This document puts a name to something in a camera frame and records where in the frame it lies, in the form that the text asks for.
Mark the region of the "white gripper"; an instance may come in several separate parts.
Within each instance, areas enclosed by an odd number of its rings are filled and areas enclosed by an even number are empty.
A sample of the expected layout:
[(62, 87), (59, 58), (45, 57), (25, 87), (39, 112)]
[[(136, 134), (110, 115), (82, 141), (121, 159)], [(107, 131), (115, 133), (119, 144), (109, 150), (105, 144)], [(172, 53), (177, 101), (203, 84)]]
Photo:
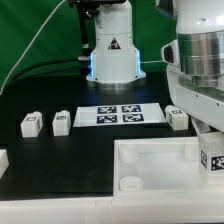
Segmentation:
[(161, 49), (167, 64), (168, 88), (173, 104), (189, 114), (197, 134), (211, 131), (210, 126), (224, 132), (224, 73), (193, 76), (180, 69), (178, 41)]

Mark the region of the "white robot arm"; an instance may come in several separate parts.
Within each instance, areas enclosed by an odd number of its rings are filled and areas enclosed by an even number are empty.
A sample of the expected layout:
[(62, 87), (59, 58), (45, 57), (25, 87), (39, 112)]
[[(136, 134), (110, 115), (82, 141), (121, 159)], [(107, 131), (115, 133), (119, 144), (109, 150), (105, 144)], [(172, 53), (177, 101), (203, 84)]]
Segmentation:
[[(132, 38), (129, 0), (97, 0), (96, 47), (87, 82), (124, 89), (142, 80), (139, 51)], [(155, 0), (175, 19), (176, 38), (161, 49), (173, 104), (224, 133), (224, 0)]]

